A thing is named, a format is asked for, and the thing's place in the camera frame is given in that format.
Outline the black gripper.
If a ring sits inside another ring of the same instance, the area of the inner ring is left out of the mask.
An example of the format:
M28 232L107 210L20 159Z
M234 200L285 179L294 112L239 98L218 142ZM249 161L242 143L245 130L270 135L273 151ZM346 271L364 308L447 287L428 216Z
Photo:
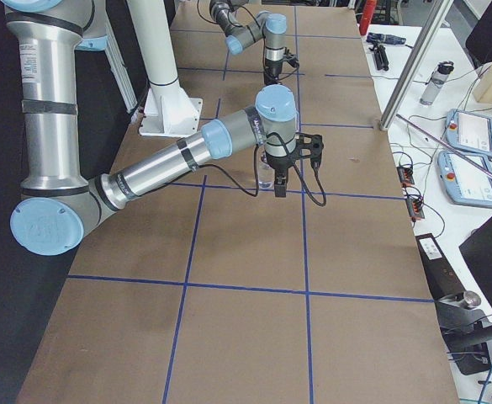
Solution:
M267 163L274 170L273 189L276 198L285 198L288 186L288 170L296 166L298 160L293 150L282 146L266 145Z
M263 76L265 80L278 80L283 70L283 60L263 60Z

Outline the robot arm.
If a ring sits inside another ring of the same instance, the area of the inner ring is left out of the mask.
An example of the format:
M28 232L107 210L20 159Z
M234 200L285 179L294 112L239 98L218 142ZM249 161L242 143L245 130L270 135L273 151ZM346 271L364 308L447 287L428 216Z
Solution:
M129 202L242 150L260 146L275 194L301 156L293 92L262 88L252 105L200 122L202 102L182 88L163 1L6 1L22 86L21 199L9 227L41 256L71 251ZM136 98L149 102L151 136L171 144L119 170L113 160L131 122L106 49L119 23L134 65Z
M203 21L221 28L231 55L239 55L262 40L264 84L266 86L280 84L284 63L288 63L294 69L299 68L298 59L285 45L286 16L268 11L261 11L254 16L245 7L246 4L247 1L210 1L209 19L200 13L200 1L197 1L196 9ZM250 14L252 21L249 24L241 24L236 19L234 12L239 8Z

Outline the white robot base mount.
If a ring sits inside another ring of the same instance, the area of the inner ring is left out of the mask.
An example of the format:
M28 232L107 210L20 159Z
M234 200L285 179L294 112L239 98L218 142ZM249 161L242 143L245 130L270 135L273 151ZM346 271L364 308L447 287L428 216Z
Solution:
M150 90L140 133L185 137L197 131L203 100L190 98L180 85L163 1L129 1L130 16Z

